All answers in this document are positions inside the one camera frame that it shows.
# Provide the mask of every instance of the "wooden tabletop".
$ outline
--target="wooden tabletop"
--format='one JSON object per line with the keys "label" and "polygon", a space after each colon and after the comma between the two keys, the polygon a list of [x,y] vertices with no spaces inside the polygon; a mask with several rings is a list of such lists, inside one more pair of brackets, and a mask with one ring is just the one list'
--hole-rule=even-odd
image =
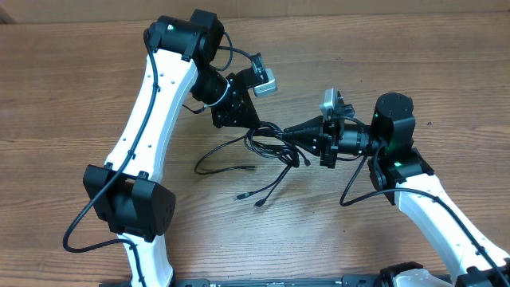
{"label": "wooden tabletop", "polygon": [[[261,52],[279,92],[253,98],[281,128],[320,114],[337,88],[370,122],[385,92],[411,96],[415,147],[453,201],[510,250],[510,14],[428,14],[222,19],[235,47]],[[150,22],[0,26],[0,285],[94,286],[128,280],[122,246],[69,254],[68,224],[88,202],[81,179],[102,165],[124,129],[145,67]],[[218,52],[223,65],[227,52]],[[247,67],[235,56],[230,71]],[[193,108],[200,106],[189,97]],[[417,261],[446,269],[419,229],[383,197],[340,207],[356,163],[292,169],[262,208],[232,198],[283,169],[243,144],[205,168],[255,163],[257,171],[193,173],[213,147],[245,133],[216,129],[210,113],[182,110],[162,184],[177,195],[167,236],[179,278],[338,277]],[[351,197],[373,191],[367,168]],[[87,246],[115,235],[94,212],[71,238]]]}

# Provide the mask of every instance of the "wooden table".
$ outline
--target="wooden table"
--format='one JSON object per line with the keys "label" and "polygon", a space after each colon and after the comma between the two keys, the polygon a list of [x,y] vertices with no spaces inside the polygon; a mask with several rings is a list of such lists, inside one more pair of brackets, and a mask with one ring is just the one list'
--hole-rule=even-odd
{"label": "wooden table", "polygon": [[[510,250],[510,14],[420,14],[222,19],[234,46],[261,52],[277,95],[254,99],[282,128],[320,114],[338,88],[370,122],[388,91],[411,96],[415,146],[454,202]],[[0,26],[0,285],[94,286],[131,276],[122,246],[69,254],[61,238],[88,196],[81,178],[101,165],[128,120],[144,71],[150,22]],[[219,52],[222,65],[227,52]],[[235,56],[232,71],[248,62]],[[194,108],[199,103],[186,102]],[[340,207],[356,163],[292,169],[263,208],[235,195],[283,169],[242,144],[208,168],[255,163],[256,172],[193,173],[195,162],[245,129],[216,129],[182,111],[163,185],[177,195],[167,250],[180,278],[336,277],[417,261],[446,269],[418,228],[384,197]],[[373,191],[364,168],[352,195]],[[115,235],[92,212],[73,246]]]}

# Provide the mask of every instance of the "table surface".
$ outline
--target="table surface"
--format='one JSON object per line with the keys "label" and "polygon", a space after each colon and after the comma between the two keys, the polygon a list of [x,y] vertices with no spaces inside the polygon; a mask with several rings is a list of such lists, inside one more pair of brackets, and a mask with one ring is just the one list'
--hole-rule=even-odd
{"label": "table surface", "polygon": [[[383,93],[411,96],[415,147],[481,232],[510,250],[509,13],[222,21],[235,47],[261,52],[273,69],[280,91],[253,102],[261,119],[282,128],[318,116],[327,88],[339,89],[365,122]],[[69,254],[61,238],[88,202],[85,167],[103,163],[128,120],[149,24],[0,26],[0,285],[130,278],[122,246]],[[215,65],[227,56],[218,52]],[[230,70],[247,64],[236,55]],[[190,96],[186,103],[200,106]],[[238,144],[204,167],[255,163],[256,172],[193,173],[202,155],[244,132],[216,129],[209,112],[179,115],[162,182],[177,196],[166,236],[178,277],[337,277],[404,261],[446,272],[419,229],[383,196],[339,206],[356,163],[329,170],[312,159],[292,169],[259,209],[259,197],[232,197],[272,182],[279,161]],[[351,196],[369,191],[365,167]],[[71,244],[114,237],[91,212]]]}

